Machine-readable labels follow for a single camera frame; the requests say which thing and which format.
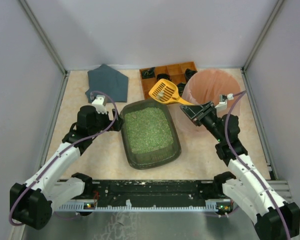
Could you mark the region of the trash bin with pink bag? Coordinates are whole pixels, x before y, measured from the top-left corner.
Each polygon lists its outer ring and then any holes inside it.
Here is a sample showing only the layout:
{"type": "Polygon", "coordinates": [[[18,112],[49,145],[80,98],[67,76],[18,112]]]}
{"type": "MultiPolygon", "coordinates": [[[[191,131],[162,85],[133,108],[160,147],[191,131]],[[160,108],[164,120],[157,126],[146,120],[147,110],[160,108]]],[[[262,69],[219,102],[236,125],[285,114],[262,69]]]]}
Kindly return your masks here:
{"type": "MultiPolygon", "coordinates": [[[[220,95],[238,94],[244,89],[237,70],[208,68],[194,74],[184,87],[181,97],[193,104],[219,104],[220,95]]],[[[187,134],[206,134],[204,126],[195,126],[178,105],[170,108],[177,128],[187,134]]]]}

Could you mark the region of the yellow litter scoop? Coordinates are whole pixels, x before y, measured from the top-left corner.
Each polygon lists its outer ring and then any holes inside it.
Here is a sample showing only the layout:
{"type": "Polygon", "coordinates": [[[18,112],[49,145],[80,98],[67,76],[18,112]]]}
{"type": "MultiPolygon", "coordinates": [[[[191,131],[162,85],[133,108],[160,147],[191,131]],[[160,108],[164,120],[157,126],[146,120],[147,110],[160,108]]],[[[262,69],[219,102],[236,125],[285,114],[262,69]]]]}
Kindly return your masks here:
{"type": "Polygon", "coordinates": [[[178,87],[171,81],[167,79],[160,79],[148,92],[148,95],[155,101],[164,104],[182,104],[191,106],[190,103],[184,100],[179,95],[178,87]]]}

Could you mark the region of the dark grey litter box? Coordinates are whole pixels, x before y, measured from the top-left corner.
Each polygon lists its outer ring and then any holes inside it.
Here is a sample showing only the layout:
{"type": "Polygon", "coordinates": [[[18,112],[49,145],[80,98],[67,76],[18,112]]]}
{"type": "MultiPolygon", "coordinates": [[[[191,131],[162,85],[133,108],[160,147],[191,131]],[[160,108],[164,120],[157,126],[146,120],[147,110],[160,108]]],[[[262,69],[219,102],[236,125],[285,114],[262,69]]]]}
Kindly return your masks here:
{"type": "Polygon", "coordinates": [[[128,164],[137,170],[175,161],[182,152],[168,107],[147,99],[126,105],[120,117],[122,142],[128,164]]]}

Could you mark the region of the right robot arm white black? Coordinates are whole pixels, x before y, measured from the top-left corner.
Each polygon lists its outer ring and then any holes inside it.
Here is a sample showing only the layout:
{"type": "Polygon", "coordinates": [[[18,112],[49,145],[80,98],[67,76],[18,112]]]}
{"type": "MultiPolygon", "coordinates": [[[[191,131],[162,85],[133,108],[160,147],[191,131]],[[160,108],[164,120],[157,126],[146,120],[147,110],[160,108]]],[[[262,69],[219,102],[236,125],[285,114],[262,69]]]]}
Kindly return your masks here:
{"type": "Polygon", "coordinates": [[[212,102],[181,105],[180,109],[194,125],[204,126],[218,141],[216,153],[229,171],[217,175],[214,181],[250,218],[259,239],[290,240],[298,236],[300,208],[279,195],[255,167],[239,140],[239,118],[232,114],[218,117],[212,102]]]}

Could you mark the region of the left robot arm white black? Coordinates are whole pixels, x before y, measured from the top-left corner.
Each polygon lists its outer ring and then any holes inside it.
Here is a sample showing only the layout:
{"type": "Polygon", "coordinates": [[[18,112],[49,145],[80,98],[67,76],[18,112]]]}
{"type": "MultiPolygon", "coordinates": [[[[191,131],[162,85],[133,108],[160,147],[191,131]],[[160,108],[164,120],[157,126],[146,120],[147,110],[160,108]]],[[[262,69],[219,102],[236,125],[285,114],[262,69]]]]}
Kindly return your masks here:
{"type": "Polygon", "coordinates": [[[94,139],[109,131],[120,131],[122,121],[117,107],[109,119],[101,104],[82,106],[69,132],[64,136],[52,157],[23,184],[15,183],[9,191],[8,220],[12,226],[27,225],[40,230],[47,225],[53,213],[74,197],[89,191],[92,178],[75,173],[66,182],[56,185],[69,166],[78,160],[94,139]]]}

